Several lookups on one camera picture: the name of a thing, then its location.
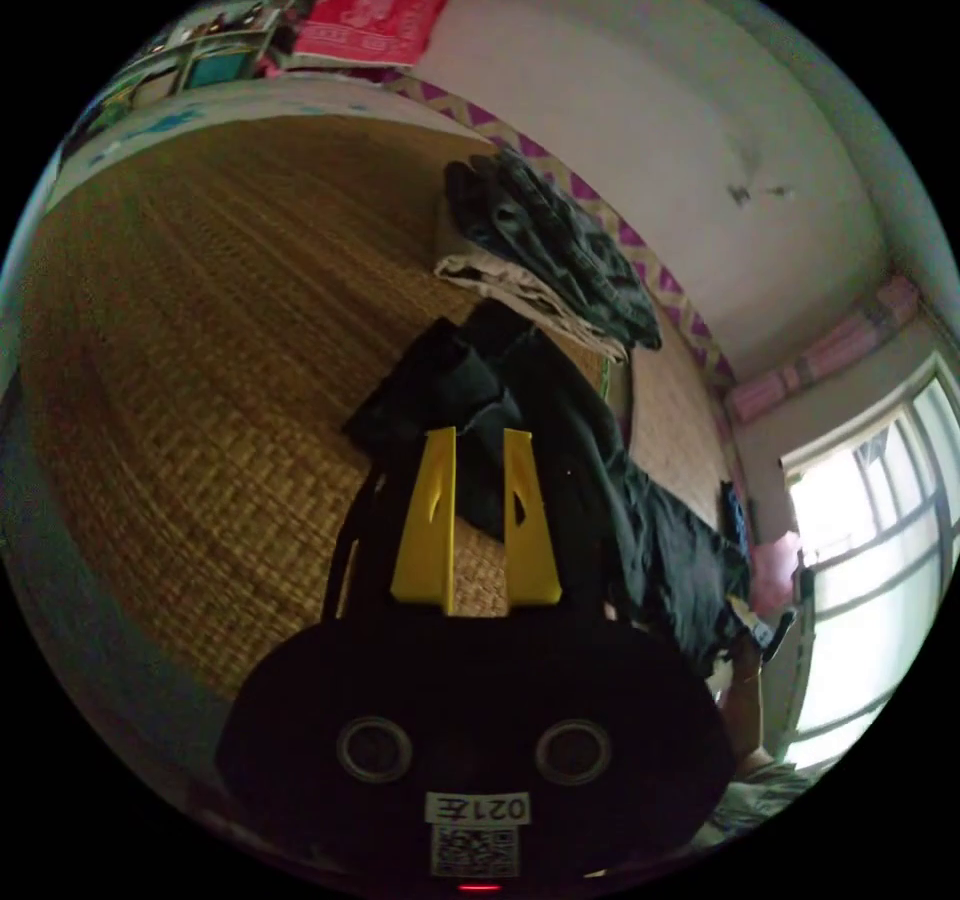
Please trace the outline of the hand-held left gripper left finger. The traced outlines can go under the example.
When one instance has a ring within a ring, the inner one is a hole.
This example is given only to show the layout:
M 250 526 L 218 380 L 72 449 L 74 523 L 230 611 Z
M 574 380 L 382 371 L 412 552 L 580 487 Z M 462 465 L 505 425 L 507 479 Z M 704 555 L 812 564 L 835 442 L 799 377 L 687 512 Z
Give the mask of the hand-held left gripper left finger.
M 427 433 L 404 522 L 390 593 L 401 604 L 454 609 L 454 427 Z

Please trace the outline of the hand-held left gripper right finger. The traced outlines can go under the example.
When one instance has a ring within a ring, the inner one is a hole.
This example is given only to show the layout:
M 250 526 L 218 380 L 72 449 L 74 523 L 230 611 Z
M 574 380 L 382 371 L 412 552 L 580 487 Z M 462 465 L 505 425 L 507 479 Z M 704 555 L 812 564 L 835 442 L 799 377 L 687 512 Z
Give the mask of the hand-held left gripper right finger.
M 532 434 L 506 429 L 503 461 L 507 607 L 510 610 L 554 607 L 562 598 L 562 586 L 532 448 Z

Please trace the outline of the person's right hand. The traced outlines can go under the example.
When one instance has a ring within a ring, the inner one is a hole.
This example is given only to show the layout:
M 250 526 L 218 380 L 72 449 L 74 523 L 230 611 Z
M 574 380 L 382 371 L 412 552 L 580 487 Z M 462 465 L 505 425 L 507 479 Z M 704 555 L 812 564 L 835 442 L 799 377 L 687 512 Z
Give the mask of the person's right hand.
M 731 657 L 731 681 L 720 710 L 733 753 L 742 763 L 763 748 L 762 653 L 745 638 Z

